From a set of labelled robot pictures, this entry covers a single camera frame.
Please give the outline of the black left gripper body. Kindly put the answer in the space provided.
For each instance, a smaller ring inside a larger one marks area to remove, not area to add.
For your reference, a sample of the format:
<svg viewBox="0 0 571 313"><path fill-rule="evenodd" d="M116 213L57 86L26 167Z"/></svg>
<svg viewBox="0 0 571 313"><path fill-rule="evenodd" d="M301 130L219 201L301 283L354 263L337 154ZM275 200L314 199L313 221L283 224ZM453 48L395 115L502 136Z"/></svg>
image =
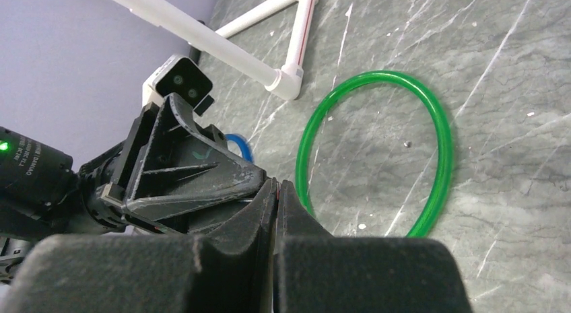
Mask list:
<svg viewBox="0 0 571 313"><path fill-rule="evenodd" d="M104 233L124 232L127 227L121 211L125 189L112 181L124 144L116 144L79 168L81 203Z"/></svg>

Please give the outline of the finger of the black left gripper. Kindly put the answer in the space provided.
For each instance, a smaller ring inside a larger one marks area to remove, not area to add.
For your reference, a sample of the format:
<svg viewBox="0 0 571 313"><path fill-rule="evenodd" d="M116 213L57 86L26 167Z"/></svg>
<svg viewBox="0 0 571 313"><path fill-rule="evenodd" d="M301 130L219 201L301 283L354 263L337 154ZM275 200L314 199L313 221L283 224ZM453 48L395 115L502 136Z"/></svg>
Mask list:
<svg viewBox="0 0 571 313"><path fill-rule="evenodd" d="M207 233L228 221L253 199L253 197L126 199L125 219L142 234Z"/></svg>
<svg viewBox="0 0 571 313"><path fill-rule="evenodd" d="M249 197L266 171L228 150L215 126L201 128L178 94L136 118L108 183L113 213L188 213Z"/></svg>

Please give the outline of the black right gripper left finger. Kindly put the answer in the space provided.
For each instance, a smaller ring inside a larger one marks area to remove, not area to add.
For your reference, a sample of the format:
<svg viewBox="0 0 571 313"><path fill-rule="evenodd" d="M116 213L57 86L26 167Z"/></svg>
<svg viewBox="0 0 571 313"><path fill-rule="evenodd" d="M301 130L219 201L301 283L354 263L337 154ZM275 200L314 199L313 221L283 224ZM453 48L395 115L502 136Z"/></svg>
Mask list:
<svg viewBox="0 0 571 313"><path fill-rule="evenodd" d="M270 312L277 181L207 235L55 235L2 312Z"/></svg>

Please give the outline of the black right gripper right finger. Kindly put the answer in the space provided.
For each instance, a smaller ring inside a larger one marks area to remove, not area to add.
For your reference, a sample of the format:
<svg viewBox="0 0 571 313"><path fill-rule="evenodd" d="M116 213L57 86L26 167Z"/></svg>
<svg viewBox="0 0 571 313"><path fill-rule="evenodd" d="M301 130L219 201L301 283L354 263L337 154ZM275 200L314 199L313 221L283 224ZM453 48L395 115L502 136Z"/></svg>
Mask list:
<svg viewBox="0 0 571 313"><path fill-rule="evenodd" d="M430 238L335 237L300 203L278 193L276 312L470 312L449 249Z"/></svg>

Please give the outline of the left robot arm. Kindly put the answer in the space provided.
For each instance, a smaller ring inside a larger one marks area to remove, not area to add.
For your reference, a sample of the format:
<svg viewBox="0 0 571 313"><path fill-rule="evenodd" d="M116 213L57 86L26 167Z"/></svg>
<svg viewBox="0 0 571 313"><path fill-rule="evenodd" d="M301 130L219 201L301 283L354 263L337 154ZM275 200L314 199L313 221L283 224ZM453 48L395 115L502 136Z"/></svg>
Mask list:
<svg viewBox="0 0 571 313"><path fill-rule="evenodd" d="M177 94L149 103L124 141L72 169L70 155L1 130L1 235L104 234L131 225L152 234L197 230L200 214L233 214L266 172L232 153L215 126L200 127Z"/></svg>

